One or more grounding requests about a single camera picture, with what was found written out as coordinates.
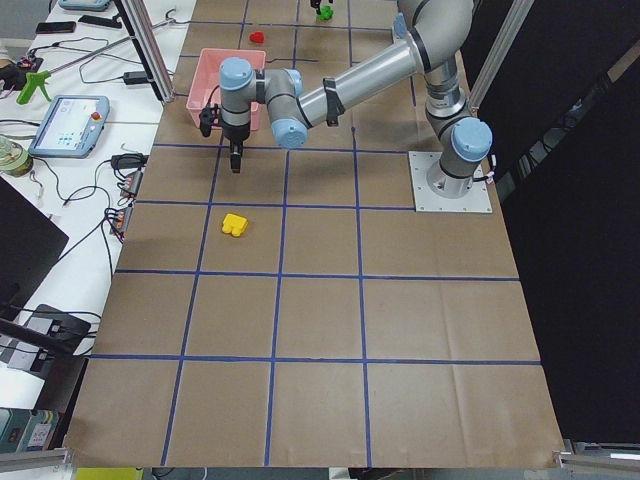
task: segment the white desk surface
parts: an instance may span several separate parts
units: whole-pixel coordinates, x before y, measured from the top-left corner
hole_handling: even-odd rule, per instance
[[[151,22],[153,24],[164,19],[165,12],[176,6],[173,0],[147,0],[146,2]],[[178,21],[191,18],[195,0],[182,0],[173,16]],[[115,15],[113,5],[106,12],[97,13],[99,16],[111,17]],[[82,12],[70,12],[55,6],[48,17],[48,21],[76,20]],[[167,68],[174,70],[178,63],[182,44],[187,32],[187,25],[163,27],[156,30],[156,38]],[[92,36],[115,41],[126,36],[126,29],[114,30],[102,27],[78,24],[73,34],[67,35],[39,35],[32,47],[49,45],[55,41]],[[69,46],[96,49],[102,42],[83,41]],[[130,42],[114,48],[110,53],[138,60],[137,54]],[[83,55],[81,53],[56,51],[55,49],[42,52],[45,59],[43,69],[52,69]],[[97,59],[85,69],[87,79],[103,79],[122,75],[124,71],[140,70],[141,66],[107,59]],[[68,195],[76,188],[93,184],[93,174],[96,166],[112,155],[124,153],[126,149],[148,154],[151,150],[157,124],[162,115],[162,105],[155,98],[149,85],[128,87],[117,81],[106,84],[83,84],[78,74],[78,66],[61,71],[49,79],[47,91],[53,98],[58,94],[77,95],[106,95],[110,100],[111,112],[102,135],[95,149],[85,159],[52,158],[48,163],[60,177],[60,190]],[[39,122],[49,108],[42,94],[38,91],[27,105],[15,103],[17,94],[8,99],[0,100],[0,119],[16,118]],[[29,135],[35,133],[35,128],[27,125],[2,124],[0,133],[9,135]],[[20,141],[28,146],[30,141]],[[44,193],[38,198],[40,187],[29,180],[28,176],[13,178],[3,175],[16,190],[22,193],[32,204],[41,211],[53,214],[56,225],[69,236],[67,248],[82,238],[93,228],[107,206],[106,195],[98,191],[91,198],[80,202],[73,202],[62,207],[62,201],[55,192],[53,175],[39,161],[34,161],[36,178],[43,183]],[[111,173],[111,167],[106,164],[99,170],[98,185],[110,192],[113,203],[120,198],[116,179]],[[115,265],[120,254],[120,243],[108,236],[111,257]],[[56,265],[45,278],[40,288],[27,303],[26,308],[35,308],[46,303],[63,311],[91,311],[102,313],[106,301],[111,278],[104,241],[99,231],[89,237],[69,256]],[[96,322],[96,318],[77,315],[89,322]],[[29,314],[22,313],[17,321],[24,323]],[[78,347],[83,352],[91,346],[92,340],[84,340]],[[25,372],[6,368],[0,363],[0,406],[8,408],[33,408],[43,381]]]

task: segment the yellow object on floor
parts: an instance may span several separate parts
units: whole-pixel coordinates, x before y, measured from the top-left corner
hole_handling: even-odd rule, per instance
[[[239,237],[244,233],[249,225],[249,220],[240,215],[227,213],[222,221],[222,233],[230,233],[234,237]]]
[[[79,468],[76,480],[142,480],[142,469],[135,468]]]

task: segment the green handle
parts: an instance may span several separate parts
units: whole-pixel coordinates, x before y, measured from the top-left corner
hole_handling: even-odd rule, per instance
[[[45,88],[45,80],[51,76],[51,73],[48,70],[44,72],[27,72],[27,83],[18,95],[16,102],[18,105],[25,105],[29,103],[33,93],[36,91],[36,88],[40,88],[42,90],[42,94],[47,101],[51,101],[49,98],[49,94],[47,93],[47,89]]]

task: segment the blue framed tablet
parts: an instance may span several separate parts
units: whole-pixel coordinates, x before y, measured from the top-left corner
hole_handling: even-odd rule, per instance
[[[84,158],[95,147],[109,115],[104,96],[58,95],[31,142],[36,157]]]
[[[90,12],[102,12],[107,9],[111,0],[58,0],[65,10],[87,10]]]

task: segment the pink bin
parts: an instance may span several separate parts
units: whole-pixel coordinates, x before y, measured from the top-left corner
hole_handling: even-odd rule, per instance
[[[191,114],[196,127],[200,126],[200,111],[206,106],[211,90],[220,80],[220,64],[229,57],[239,57],[247,60],[253,68],[264,68],[267,54],[262,50],[231,50],[223,48],[203,48],[193,76],[191,91],[187,99],[187,110]],[[220,89],[216,90],[211,99],[211,105],[220,104]],[[260,104],[251,103],[251,130],[260,128]]]

